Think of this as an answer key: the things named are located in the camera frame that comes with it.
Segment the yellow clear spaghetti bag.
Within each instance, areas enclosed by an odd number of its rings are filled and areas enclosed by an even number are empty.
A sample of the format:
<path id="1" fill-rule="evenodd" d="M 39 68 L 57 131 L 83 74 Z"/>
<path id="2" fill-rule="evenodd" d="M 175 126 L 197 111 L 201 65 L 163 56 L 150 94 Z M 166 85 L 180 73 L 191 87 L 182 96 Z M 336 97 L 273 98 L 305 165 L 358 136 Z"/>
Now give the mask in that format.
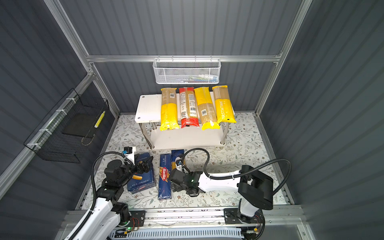
<path id="1" fill-rule="evenodd" d="M 176 88 L 162 88 L 161 131 L 179 129 Z"/>

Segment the yellow Pastatime spaghetti bag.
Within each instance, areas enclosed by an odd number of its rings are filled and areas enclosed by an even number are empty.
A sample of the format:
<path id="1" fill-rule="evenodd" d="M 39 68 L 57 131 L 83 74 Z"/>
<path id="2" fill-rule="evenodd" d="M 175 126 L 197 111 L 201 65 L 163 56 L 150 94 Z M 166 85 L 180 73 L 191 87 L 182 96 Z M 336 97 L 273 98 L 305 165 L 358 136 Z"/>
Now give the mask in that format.
<path id="1" fill-rule="evenodd" d="M 236 123 L 228 86 L 213 87 L 218 123 Z"/>

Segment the blue yellow spaghetti bag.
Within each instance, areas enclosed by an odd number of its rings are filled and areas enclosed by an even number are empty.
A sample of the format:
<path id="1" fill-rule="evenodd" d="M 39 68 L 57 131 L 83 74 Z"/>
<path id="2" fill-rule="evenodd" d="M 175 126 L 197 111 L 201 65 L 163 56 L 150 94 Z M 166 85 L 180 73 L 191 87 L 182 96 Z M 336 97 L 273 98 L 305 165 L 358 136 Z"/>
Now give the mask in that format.
<path id="1" fill-rule="evenodd" d="M 172 170 L 176 169 L 176 164 L 175 164 L 176 157 L 181 157 L 183 160 L 183 164 L 185 165 L 185 159 L 183 159 L 184 153 L 185 153 L 184 150 L 172 150 L 172 161 L 171 161 Z"/>

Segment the red yellow spaghetti bag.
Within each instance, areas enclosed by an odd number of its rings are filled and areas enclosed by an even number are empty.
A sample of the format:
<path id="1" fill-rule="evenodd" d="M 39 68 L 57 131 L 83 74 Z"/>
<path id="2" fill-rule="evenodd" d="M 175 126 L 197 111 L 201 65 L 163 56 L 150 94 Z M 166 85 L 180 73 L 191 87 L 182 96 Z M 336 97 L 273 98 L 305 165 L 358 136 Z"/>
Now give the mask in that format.
<path id="1" fill-rule="evenodd" d="M 179 94 L 182 128 L 199 127 L 194 88 L 179 88 Z"/>

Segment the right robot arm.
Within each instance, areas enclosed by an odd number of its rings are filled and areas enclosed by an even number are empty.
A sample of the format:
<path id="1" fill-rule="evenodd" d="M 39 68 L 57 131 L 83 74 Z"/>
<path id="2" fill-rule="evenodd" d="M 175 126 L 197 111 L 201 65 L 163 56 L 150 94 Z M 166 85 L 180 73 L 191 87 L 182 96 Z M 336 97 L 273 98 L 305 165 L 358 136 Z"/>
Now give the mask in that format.
<path id="1" fill-rule="evenodd" d="M 207 155 L 203 171 L 192 172 L 174 169 L 171 171 L 169 181 L 173 192 L 185 191 L 190 197 L 197 197 L 201 193 L 212 191 L 230 191 L 240 194 L 237 218 L 242 223 L 249 223 L 256 213 L 263 210 L 272 210 L 274 195 L 286 184 L 292 172 L 292 164 L 287 159 L 273 159 L 257 167 L 243 165 L 240 170 L 230 173 L 209 173 L 207 166 L 210 154 L 203 148 L 188 150 L 185 155 L 193 151 L 202 151 Z M 278 162 L 285 162 L 288 170 L 281 183 L 274 189 L 274 180 L 262 173 L 260 169 Z"/>

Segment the yellow barcode spaghetti bag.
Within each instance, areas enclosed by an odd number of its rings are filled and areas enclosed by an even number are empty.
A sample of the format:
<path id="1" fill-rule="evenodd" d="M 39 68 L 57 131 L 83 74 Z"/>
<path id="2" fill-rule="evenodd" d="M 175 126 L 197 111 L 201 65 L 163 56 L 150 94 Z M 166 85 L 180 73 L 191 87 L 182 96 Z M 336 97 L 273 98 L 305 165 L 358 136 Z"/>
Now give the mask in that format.
<path id="1" fill-rule="evenodd" d="M 196 88 L 194 92 L 202 122 L 202 130 L 220 129 L 209 88 Z"/>

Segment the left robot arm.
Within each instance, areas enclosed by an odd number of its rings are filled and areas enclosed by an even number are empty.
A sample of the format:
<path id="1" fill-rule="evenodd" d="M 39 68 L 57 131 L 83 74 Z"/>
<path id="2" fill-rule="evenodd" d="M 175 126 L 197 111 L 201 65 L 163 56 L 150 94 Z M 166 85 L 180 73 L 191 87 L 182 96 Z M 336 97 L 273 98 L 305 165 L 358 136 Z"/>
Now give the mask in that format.
<path id="1" fill-rule="evenodd" d="M 123 160 L 113 160 L 108 163 L 106 177 L 102 185 L 97 189 L 95 183 L 94 167 L 96 163 L 106 155 L 118 155 Z M 116 227 L 139 227 L 140 222 L 132 217 L 129 207 L 119 202 L 127 183 L 137 174 L 150 171 L 153 157 L 147 157 L 137 164 L 119 152 L 105 152 L 94 161 L 91 169 L 91 183 L 93 201 L 89 209 L 79 220 L 74 229 L 65 238 L 66 240 L 107 240 L 110 233 Z"/>

